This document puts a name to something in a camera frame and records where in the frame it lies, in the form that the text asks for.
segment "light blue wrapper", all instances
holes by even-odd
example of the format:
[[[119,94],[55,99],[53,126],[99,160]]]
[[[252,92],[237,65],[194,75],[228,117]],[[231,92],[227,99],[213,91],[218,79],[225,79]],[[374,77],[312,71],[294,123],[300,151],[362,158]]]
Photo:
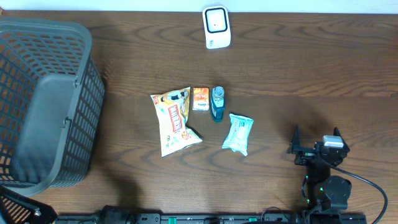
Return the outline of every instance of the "light blue wrapper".
[[[232,149],[234,152],[242,152],[244,156],[247,156],[248,139],[254,120],[235,114],[229,114],[229,117],[231,118],[231,129],[222,148]]]

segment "wire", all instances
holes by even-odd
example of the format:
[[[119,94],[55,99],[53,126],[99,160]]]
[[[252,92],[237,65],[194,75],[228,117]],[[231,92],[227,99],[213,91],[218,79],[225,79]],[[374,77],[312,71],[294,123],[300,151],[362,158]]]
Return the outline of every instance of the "wire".
[[[342,173],[344,173],[344,174],[346,174],[346,175],[352,176],[352,177],[354,177],[354,178],[357,178],[357,179],[359,179],[359,180],[362,180],[363,182],[365,182],[365,183],[371,185],[372,187],[378,189],[378,190],[383,194],[383,197],[384,197],[383,209],[381,210],[379,216],[372,222],[372,224],[376,224],[378,221],[380,221],[381,217],[382,217],[382,216],[384,215],[384,213],[386,212],[386,210],[387,210],[387,205],[388,205],[388,197],[387,197],[386,193],[384,192],[384,190],[383,190],[381,187],[379,187],[377,184],[371,182],[370,180],[367,180],[367,179],[365,179],[365,178],[363,178],[363,177],[361,177],[361,176],[352,174],[352,173],[350,173],[350,172],[348,172],[348,171],[345,171],[345,170],[343,170],[343,169],[337,168],[337,167],[335,167],[335,166],[329,164],[327,161],[325,161],[325,160],[322,158],[322,155],[320,156],[320,159],[322,160],[323,163],[325,163],[325,164],[326,164],[327,166],[329,166],[330,168],[332,168],[332,169],[334,169],[334,170],[337,170],[338,172],[342,172]]]
[[[273,208],[278,209],[278,210],[281,212],[281,214],[287,219],[287,221],[288,221],[289,223],[291,223],[290,219],[285,215],[285,213],[284,213],[280,208],[275,207],[275,206],[271,206],[271,207],[267,208],[267,209],[261,214],[261,221],[265,221],[265,220],[264,220],[264,219],[265,219],[265,216],[264,216],[264,215],[267,213],[268,210],[273,209]]]

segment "wood grain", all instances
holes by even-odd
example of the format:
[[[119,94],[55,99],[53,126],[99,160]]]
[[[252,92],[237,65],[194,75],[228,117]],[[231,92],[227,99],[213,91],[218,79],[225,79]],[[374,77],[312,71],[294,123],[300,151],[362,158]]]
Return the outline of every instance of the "wood grain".
[[[305,168],[285,152],[299,124],[309,146],[339,127],[351,147],[341,168],[384,188],[390,201],[382,223],[398,220],[398,16],[231,13],[231,46],[207,50],[200,13],[5,14],[89,28],[106,82],[86,180],[34,197],[58,213],[106,204],[166,213],[298,210],[306,203]],[[203,142],[161,158],[149,95],[216,85],[226,90],[224,121],[191,111],[188,125]],[[254,119],[247,157],[221,149],[229,112]],[[382,195],[349,179],[349,211],[373,221]]]

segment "plastic basket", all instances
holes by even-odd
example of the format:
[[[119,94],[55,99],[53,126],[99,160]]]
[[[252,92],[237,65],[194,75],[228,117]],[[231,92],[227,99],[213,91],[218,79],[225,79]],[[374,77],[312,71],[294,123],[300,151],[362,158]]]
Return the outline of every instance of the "plastic basket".
[[[71,22],[0,17],[0,184],[34,195],[81,182],[104,98],[92,38]]]

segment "small orange carton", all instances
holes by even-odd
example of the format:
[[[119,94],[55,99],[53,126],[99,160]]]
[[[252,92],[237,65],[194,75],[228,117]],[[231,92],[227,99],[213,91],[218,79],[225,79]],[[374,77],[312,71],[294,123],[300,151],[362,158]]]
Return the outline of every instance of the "small orange carton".
[[[209,88],[193,89],[193,110],[209,110]]]

